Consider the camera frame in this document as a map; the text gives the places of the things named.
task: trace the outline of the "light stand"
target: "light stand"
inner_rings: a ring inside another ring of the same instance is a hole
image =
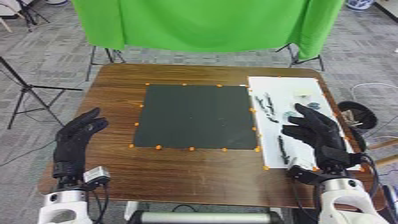
[[[0,57],[0,63],[1,63],[1,65],[3,65],[3,67],[6,68],[6,70],[8,70],[8,72],[10,72],[12,76],[14,76],[14,78],[15,78],[15,80],[17,80],[19,86],[21,86],[21,93],[19,93],[19,98],[17,98],[17,102],[15,102],[15,108],[14,108],[14,112],[12,112],[12,116],[10,116],[10,120],[8,120],[8,126],[6,126],[6,129],[10,129],[10,127],[12,127],[12,122],[14,122],[14,118],[15,118],[15,115],[17,115],[17,114],[28,113],[28,112],[31,112],[31,111],[40,111],[40,110],[46,110],[46,111],[47,111],[49,115],[53,116],[53,119],[56,120],[58,124],[63,126],[63,124],[62,124],[62,122],[60,122],[56,116],[54,116],[54,114],[53,114],[53,112],[51,112],[49,107],[51,107],[51,105],[53,105],[53,103],[54,103],[54,101],[56,101],[56,99],[58,99],[62,93],[65,92],[65,90],[70,90],[70,91],[83,91],[83,90],[81,90],[81,89],[74,89],[74,88],[62,88],[62,87],[51,87],[51,86],[35,86],[35,85],[30,85],[30,84],[24,82],[24,80],[21,79],[21,76],[17,75],[17,73],[15,73],[15,71],[14,71],[14,69],[12,69],[10,65],[8,65],[8,63],[6,63],[6,61],[3,60],[3,57]],[[54,98],[53,98],[53,100],[49,101],[47,104],[44,103],[44,101],[42,101],[42,99],[40,99],[37,93],[33,92],[33,88],[37,88],[37,89],[54,89],[54,90],[60,90],[56,96],[54,96]],[[42,108],[35,108],[35,109],[31,109],[31,110],[19,111],[19,106],[21,106],[22,96],[24,96],[26,93],[31,95],[31,97],[33,97],[33,99],[37,100],[37,102],[38,102]]]

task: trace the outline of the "cable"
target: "cable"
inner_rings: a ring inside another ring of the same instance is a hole
[[[102,210],[102,205],[101,205],[99,197],[97,197],[95,191],[90,191],[90,192],[92,192],[92,195],[94,195],[94,198],[95,198],[97,210],[101,211]]]
[[[372,133],[364,137],[369,138],[369,136],[372,136],[376,134],[376,132],[381,130],[381,128],[390,124],[390,122],[394,121],[394,119],[398,118],[398,115],[392,117],[392,119],[388,120],[388,122],[381,125],[381,127],[372,131]]]
[[[193,212],[197,212],[195,208],[189,205],[177,205],[172,209],[172,212],[175,212],[177,208],[181,207],[188,207],[191,209]]]
[[[5,163],[0,164],[0,167],[3,167],[8,163],[12,163],[22,156],[26,156],[31,152],[38,151],[40,149],[44,149],[47,147],[47,145],[51,145],[51,143],[54,142],[54,140],[51,142],[47,142],[44,144],[44,146],[40,146],[37,149],[30,150],[28,152],[24,152],[19,156],[15,156]]]
[[[381,85],[381,86],[387,86],[387,87],[398,89],[398,86],[394,86],[394,85],[390,85],[390,84],[385,84],[385,83],[378,83],[378,82],[372,82],[372,83],[360,83],[360,84],[356,84],[356,85],[351,87],[351,89],[349,89],[349,93],[351,93],[351,99],[353,99],[353,101],[356,101],[356,97],[355,97],[355,89],[356,89],[356,87],[365,86],[365,85]],[[392,120],[394,120],[396,118],[398,118],[398,115],[396,115],[394,118],[388,120],[387,124],[385,124],[385,125],[376,129],[376,131],[367,135],[367,137],[374,135],[374,133],[376,133],[376,132],[381,130],[381,128],[390,124],[390,122],[392,122]]]
[[[398,170],[396,169],[392,169],[392,170],[388,170],[388,172],[385,173],[385,174],[378,174],[378,177],[380,176],[387,176],[392,172],[396,172]]]
[[[349,93],[351,93],[351,99],[353,99],[353,101],[356,101],[356,97],[355,97],[355,89],[356,89],[356,87],[360,87],[360,86],[367,86],[367,85],[381,85],[381,86],[387,86],[387,87],[398,89],[398,86],[394,86],[394,85],[390,85],[390,84],[385,84],[385,83],[378,83],[378,82],[360,83],[360,84],[356,84],[356,85],[351,87],[351,89],[349,89]]]
[[[317,218],[314,218],[309,215],[309,213],[307,213],[307,211],[301,207],[301,202],[300,202],[300,199],[298,199],[296,188],[294,188],[294,179],[293,179],[293,182],[291,182],[291,188],[293,188],[293,195],[294,195],[294,202],[296,202],[298,209],[300,209],[301,213],[305,214],[307,218],[314,221],[314,223],[317,223]]]
[[[106,211],[106,208],[108,208],[108,185],[106,184],[102,185],[102,191],[104,191],[104,204],[102,204],[102,209],[99,211],[99,216],[97,216],[97,219],[95,219],[95,224],[101,224],[102,215],[104,215],[104,211]]]
[[[372,173],[372,183],[371,183],[371,188],[369,188],[369,197],[372,198],[372,196],[376,194],[376,190],[378,190],[378,184],[380,184],[380,181],[378,181],[378,172],[376,172],[376,166],[374,166],[374,162],[372,162],[371,157],[365,154],[362,155],[362,157],[365,158],[362,161],[369,165],[371,173]]]

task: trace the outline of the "black mat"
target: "black mat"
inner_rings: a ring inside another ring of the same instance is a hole
[[[150,85],[134,146],[253,149],[248,108],[245,87]]]

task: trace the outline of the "white paper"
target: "white paper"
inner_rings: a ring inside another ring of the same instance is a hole
[[[319,104],[317,112],[328,116],[328,118],[337,122],[333,117],[332,108],[323,96],[323,92],[317,85],[317,80],[314,78],[275,78],[275,77],[248,77],[248,95],[252,99],[252,107],[255,110],[253,117],[255,117],[255,127],[257,133],[261,134],[259,137],[259,144],[262,147],[262,159],[264,159],[264,166],[269,168],[285,168],[287,165],[284,164],[282,157],[280,157],[280,148],[278,148],[278,141],[277,137],[282,136],[284,140],[284,150],[289,156],[289,161],[294,157],[300,160],[307,161],[312,167],[314,165],[314,156],[312,156],[312,148],[310,146],[301,143],[301,141],[294,140],[289,136],[282,135],[280,128],[282,124],[291,124],[287,122],[284,113],[287,111],[296,113],[296,116],[301,117],[298,112],[294,111],[294,103],[300,103],[303,106],[310,102]],[[264,115],[261,110],[259,103],[253,99],[253,96],[262,96],[268,93],[273,109],[275,109],[275,119],[278,123],[273,123]],[[346,143],[346,151],[348,153],[353,152],[351,146],[348,141]]]

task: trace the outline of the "metal stand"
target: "metal stand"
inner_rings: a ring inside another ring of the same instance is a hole
[[[47,111],[49,115],[53,116],[53,119],[56,120],[58,124],[63,126],[63,124],[62,124],[62,122],[60,122],[56,116],[54,116],[54,114],[53,114],[53,112],[51,112],[49,107],[51,107],[51,105],[53,105],[53,103],[54,103],[54,101],[56,101],[56,99],[58,99],[62,93],[65,92],[65,90],[70,90],[70,91],[83,91],[83,90],[81,90],[81,89],[74,89],[74,88],[62,88],[62,87],[51,87],[51,86],[35,86],[35,85],[30,85],[30,84],[24,82],[24,80],[21,79],[21,76],[17,75],[17,73],[15,73],[15,71],[14,71],[14,69],[12,69],[10,65],[8,65],[8,63],[6,63],[6,61],[3,60],[3,57],[0,57],[0,63],[1,63],[1,65],[3,65],[3,67],[6,68],[6,70],[8,70],[8,72],[10,72],[12,76],[14,76],[14,78],[15,78],[15,80],[17,80],[19,86],[21,86],[21,93],[19,93],[19,98],[17,98],[17,102],[15,102],[15,108],[14,108],[14,112],[12,112],[12,116],[10,116],[10,120],[8,120],[8,126],[6,126],[6,129],[10,129],[10,127],[12,127],[12,123],[14,123],[14,119],[15,119],[15,115],[17,115],[17,114],[21,114],[21,113],[28,113],[28,112],[31,112],[31,111],[40,111],[40,110],[46,110],[46,111]],[[47,104],[44,103],[44,101],[42,101],[42,99],[40,99],[37,93],[33,92],[33,88],[60,90],[56,96],[54,96],[54,98],[53,98],[53,100],[49,101]],[[24,96],[26,93],[31,95],[31,97],[33,97],[33,99],[37,100],[37,102],[38,102],[38,104],[40,104],[42,107],[37,108],[37,109],[31,109],[31,110],[19,111],[19,106],[21,106],[22,96]]]
[[[125,63],[124,58],[120,57],[120,51],[111,50],[111,54],[110,54],[110,50],[108,50],[108,48],[104,48],[104,52],[106,52],[106,55],[108,55],[108,62],[110,63],[115,63],[115,56],[120,59],[120,63]],[[92,50],[90,50],[90,63],[88,63],[86,74],[85,74],[85,82],[88,82],[88,80],[90,80],[92,65],[102,65],[102,64],[94,63],[94,56],[95,56],[95,46],[92,46]]]
[[[287,48],[287,51],[289,51],[289,58],[291,58],[289,68],[293,67],[293,65],[298,65],[298,64],[305,63],[307,61],[317,60],[317,61],[319,61],[319,70],[324,71],[324,65],[323,65],[321,56],[317,55],[314,58],[310,58],[310,59],[300,61],[300,60],[298,60],[298,54],[293,55],[293,50],[291,50],[289,45],[291,45],[291,43],[285,44],[285,45],[282,46],[282,48],[278,48],[277,51],[275,51],[275,52],[280,52],[282,49]]]
[[[31,32],[30,30],[30,24],[35,26],[37,25],[37,22],[33,20],[33,17],[30,15],[30,12],[28,10],[31,10],[31,12],[35,13],[35,16],[42,18],[42,20],[49,23],[46,17],[38,14],[38,12],[31,9],[31,7],[28,6],[28,4],[21,1],[21,0],[15,0],[17,4],[19,4],[19,7],[21,7],[21,14],[24,16],[24,22],[26,22],[26,27],[28,27],[28,32]]]

